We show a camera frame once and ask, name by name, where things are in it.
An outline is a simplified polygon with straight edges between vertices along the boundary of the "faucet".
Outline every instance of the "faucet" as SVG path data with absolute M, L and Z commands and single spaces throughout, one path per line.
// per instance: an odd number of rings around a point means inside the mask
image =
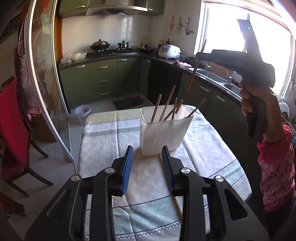
M 210 69 L 210 68 L 211 68 L 211 66 L 208 65 L 208 62 L 206 62 L 206 63 L 205 63 L 205 71 L 207 71 L 207 69 Z
M 231 81 L 233 80 L 233 76 L 234 76 L 235 71 L 232 73 L 232 76 L 230 76 L 230 75 L 228 74 L 228 71 L 226 71 L 226 73 L 227 73 L 227 76 L 228 76 L 228 78 L 229 78 L 229 80 L 227 81 L 227 83 L 231 84 Z

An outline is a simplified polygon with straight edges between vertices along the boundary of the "stainless steel pot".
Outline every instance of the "stainless steel pot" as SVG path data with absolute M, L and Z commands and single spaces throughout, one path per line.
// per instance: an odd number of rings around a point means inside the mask
M 118 48 L 128 49 L 128 42 L 122 41 L 122 43 L 118 43 Z
M 99 41 L 92 43 L 90 47 L 93 51 L 100 51 L 109 48 L 109 46 L 110 44 L 107 41 L 99 39 Z

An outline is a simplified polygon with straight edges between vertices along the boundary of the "range hood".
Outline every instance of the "range hood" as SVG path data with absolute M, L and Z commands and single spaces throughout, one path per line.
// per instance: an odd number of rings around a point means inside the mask
M 148 12 L 147 8 L 135 6 L 135 0 L 89 0 L 86 16 L 105 15 L 136 15 Z

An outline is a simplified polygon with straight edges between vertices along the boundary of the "white rice cooker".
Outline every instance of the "white rice cooker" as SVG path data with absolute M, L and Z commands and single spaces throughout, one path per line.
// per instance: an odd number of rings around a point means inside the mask
M 178 58 L 180 56 L 180 53 L 180 48 L 171 44 L 161 46 L 158 51 L 159 57 L 162 58 Z

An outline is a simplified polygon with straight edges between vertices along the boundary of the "tablecloth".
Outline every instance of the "tablecloth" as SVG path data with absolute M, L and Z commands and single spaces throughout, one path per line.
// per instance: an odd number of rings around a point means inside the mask
M 128 189 L 123 197 L 113 197 L 113 218 L 117 240 L 179 240 L 181 217 L 167 190 L 159 155 L 144 157 L 139 145 L 140 110 L 122 110 L 90 115 L 84 126 L 78 158 L 78 174 L 95 176 L 110 167 L 114 159 L 134 148 Z M 188 131 L 172 157 L 200 176 L 222 175 L 243 200 L 251 195 L 244 170 L 217 131 L 196 111 Z M 182 206 L 182 197 L 178 202 Z M 85 237 L 89 238 L 89 198 Z M 206 231 L 208 206 L 204 196 Z

